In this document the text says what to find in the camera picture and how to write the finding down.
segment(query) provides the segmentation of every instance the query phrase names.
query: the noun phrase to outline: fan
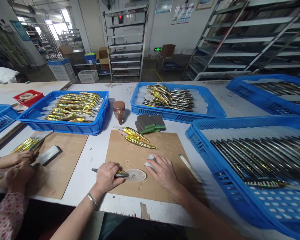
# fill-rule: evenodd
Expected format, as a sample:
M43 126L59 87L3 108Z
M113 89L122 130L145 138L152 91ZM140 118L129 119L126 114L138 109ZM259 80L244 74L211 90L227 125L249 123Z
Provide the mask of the fan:
M102 2L104 3L104 5L106 5L108 7L108 10L111 9L111 6L114 4L115 0L102 0Z

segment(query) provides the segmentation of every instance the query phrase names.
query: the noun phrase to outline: woman's hand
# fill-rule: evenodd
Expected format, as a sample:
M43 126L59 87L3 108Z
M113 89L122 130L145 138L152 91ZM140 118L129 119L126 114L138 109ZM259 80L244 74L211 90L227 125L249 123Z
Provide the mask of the woman's hand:
M8 168L21 163L22 161L30 162L33 158L33 152L17 152L0 158L0 169Z
M147 163L150 163L156 170L155 172L151 167L146 166L146 169L150 172L153 178L168 192L174 193L180 188L180 183L177 180L177 176L173 170L171 161L168 158L159 156L155 153L152 155L156 158L154 160L147 159Z
M125 181L125 178L114 178L119 167L114 162L103 163L97 171L97 181L92 189L104 194Z
M8 192L25 193L26 185L35 171L28 161L22 161L7 171Z

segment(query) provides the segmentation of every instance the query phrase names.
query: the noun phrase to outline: red tray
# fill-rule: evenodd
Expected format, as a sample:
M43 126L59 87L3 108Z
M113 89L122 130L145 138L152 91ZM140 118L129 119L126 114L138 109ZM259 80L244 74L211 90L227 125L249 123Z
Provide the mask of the red tray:
M23 101L20 100L20 96L22 96L25 93L32 93L33 95L36 95L36 96L32 97L29 100L23 102ZM26 92L18 94L17 96L14 96L13 98L15 100L17 100L20 104L22 104L22 105L24 105L26 107L30 107L32 104L34 104L35 102L37 102L39 99L41 99L43 97L44 97L43 93L41 93L41 92L37 92L35 90L28 90Z

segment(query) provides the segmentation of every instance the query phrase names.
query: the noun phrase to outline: floral sleeve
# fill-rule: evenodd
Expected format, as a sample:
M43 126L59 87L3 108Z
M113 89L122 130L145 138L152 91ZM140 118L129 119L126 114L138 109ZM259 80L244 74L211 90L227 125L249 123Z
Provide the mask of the floral sleeve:
M0 203L0 240L15 239L29 199L22 193L8 193Z

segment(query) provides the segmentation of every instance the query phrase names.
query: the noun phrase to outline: workbench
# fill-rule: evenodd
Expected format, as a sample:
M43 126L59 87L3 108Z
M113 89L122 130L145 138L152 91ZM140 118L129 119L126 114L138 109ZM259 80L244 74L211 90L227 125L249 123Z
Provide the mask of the workbench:
M228 80L224 81L198 81L198 82L167 82L174 84L199 85L208 88L225 110L227 117L249 117L269 115L267 112L256 107L252 103L244 100L230 90L226 89ZM119 84L74 84L68 90L73 91L109 91L109 100L111 103L121 100L126 104L126 121L123 126L135 128L137 115L130 112L130 99L137 83L119 83ZM13 103L13 99L5 99L2 103ZM285 239L286 237L273 230L259 230L242 220L233 210L225 194L214 180L211 171L196 152L191 142L186 138L185 131L189 124L164 120L166 125L165 132L177 133L185 152L190 160L191 166L205 182L205 192L211 209L217 214L228 219L235 228L239 229L246 236L254 239ZM103 131L98 136L89 136L85 147L81 153L79 161L74 169L70 182L61 200L31 196L33 199L59 203L69 206L77 206L84 198L92 185L95 183L96 174L91 168L98 168L104 163L109 143L110 132L113 126L118 126L118 120L115 118L112 107L106 115ZM18 144L30 137L34 131L30 127L24 128L4 147L0 149L0 156L10 153ZM172 223L183 226L193 226L189 215L177 204L157 202L147 199L127 197L115 194L106 194L99 203L99 210L132 216L138 218L147 218L164 223Z

